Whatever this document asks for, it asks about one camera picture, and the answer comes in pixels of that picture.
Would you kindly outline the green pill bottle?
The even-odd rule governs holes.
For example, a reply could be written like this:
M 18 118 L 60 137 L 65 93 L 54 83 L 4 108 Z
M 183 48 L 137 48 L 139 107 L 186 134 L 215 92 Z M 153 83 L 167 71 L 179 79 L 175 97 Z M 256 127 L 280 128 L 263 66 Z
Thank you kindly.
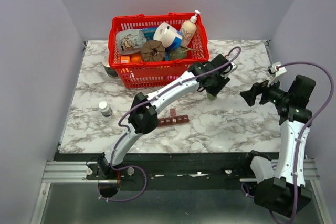
M 214 100 L 217 99 L 217 96 L 216 96 L 216 95 L 212 95 L 212 94 L 210 94 L 210 93 L 207 93 L 207 98 L 208 98 L 209 100 L 211 100 L 211 101 L 214 101 Z

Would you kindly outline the brown weekly pill organizer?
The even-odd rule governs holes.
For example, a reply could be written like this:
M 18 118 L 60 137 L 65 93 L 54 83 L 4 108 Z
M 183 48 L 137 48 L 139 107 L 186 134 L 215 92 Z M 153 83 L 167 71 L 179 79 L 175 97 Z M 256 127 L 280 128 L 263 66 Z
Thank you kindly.
M 187 114 L 177 115 L 176 108 L 170 109 L 170 116 L 158 119 L 158 127 L 173 126 L 189 123 Z

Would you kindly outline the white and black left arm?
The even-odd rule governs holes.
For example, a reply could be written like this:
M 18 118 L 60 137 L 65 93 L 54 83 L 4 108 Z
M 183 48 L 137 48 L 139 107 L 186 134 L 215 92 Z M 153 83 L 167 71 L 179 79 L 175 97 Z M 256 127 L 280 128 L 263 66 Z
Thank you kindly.
M 229 75 L 237 69 L 222 54 L 212 61 L 194 63 L 175 81 L 147 95 L 139 92 L 133 99 L 131 109 L 120 119 L 118 125 L 125 128 L 111 152 L 97 157 L 97 171 L 103 179 L 113 179 L 128 150 L 143 135 L 159 125 L 159 114 L 171 103 L 191 92 L 206 92 L 216 96 L 230 81 Z

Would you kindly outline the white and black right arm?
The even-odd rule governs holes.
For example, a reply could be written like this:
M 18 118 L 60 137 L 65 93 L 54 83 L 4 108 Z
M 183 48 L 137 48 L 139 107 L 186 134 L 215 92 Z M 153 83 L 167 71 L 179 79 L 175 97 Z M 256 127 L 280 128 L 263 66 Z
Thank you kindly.
M 305 124 L 312 118 L 306 105 L 315 85 L 314 80 L 297 75 L 288 91 L 282 90 L 279 82 L 269 85 L 264 81 L 240 92 L 249 106 L 253 106 L 260 95 L 260 104 L 271 102 L 280 116 L 281 142 L 276 167 L 272 167 L 267 155 L 251 151 L 241 171 L 246 177 L 257 179 L 255 204 L 288 218 L 312 198 L 312 193 L 305 188 L 303 164 L 305 141 L 310 132 Z

